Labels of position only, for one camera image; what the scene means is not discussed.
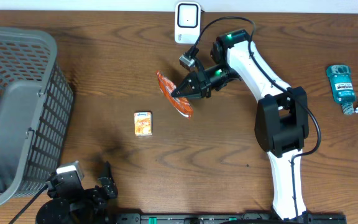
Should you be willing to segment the teal mouthwash bottle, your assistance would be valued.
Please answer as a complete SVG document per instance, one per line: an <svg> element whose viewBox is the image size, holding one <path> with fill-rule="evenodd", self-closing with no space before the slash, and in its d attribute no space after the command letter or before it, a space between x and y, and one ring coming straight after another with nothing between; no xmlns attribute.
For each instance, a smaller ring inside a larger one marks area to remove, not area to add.
<svg viewBox="0 0 358 224"><path fill-rule="evenodd" d="M345 115L354 114L353 103L356 101L356 94L351 80L351 69L347 65L330 65L326 69L329 78L334 101L341 105Z"/></svg>

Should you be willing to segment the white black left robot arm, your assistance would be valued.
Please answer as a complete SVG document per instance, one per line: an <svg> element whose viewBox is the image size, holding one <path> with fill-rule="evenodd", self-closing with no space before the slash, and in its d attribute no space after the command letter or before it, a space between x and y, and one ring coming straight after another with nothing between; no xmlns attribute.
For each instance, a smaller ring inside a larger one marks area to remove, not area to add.
<svg viewBox="0 0 358 224"><path fill-rule="evenodd" d="M79 162L61 165L47 179L47 195L51 198L38 211L35 222L39 224L114 223L108 212L108 202L118 196L112 177L111 165L104 163L99 185L84 189L84 173Z"/></svg>

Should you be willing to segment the small orange box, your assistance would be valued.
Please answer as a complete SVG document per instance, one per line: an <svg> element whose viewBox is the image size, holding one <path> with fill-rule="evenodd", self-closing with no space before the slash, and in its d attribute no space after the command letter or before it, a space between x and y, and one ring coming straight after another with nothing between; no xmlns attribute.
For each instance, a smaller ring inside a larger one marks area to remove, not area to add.
<svg viewBox="0 0 358 224"><path fill-rule="evenodd" d="M134 132L136 136L152 135L152 113L148 111L134 113Z"/></svg>

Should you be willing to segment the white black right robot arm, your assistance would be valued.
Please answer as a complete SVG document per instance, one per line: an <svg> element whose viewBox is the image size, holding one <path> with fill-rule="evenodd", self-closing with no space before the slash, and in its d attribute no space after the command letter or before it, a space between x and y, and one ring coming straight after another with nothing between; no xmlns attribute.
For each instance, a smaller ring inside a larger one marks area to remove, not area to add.
<svg viewBox="0 0 358 224"><path fill-rule="evenodd" d="M204 68L192 46L180 57L189 70L171 92L173 99L209 98L233 80L242 80L257 101L254 132L268 155L273 177L273 210L281 220L299 221L306 212L300 161L309 135L307 96L279 78L260 56L244 29L217 37L211 50L215 66Z"/></svg>

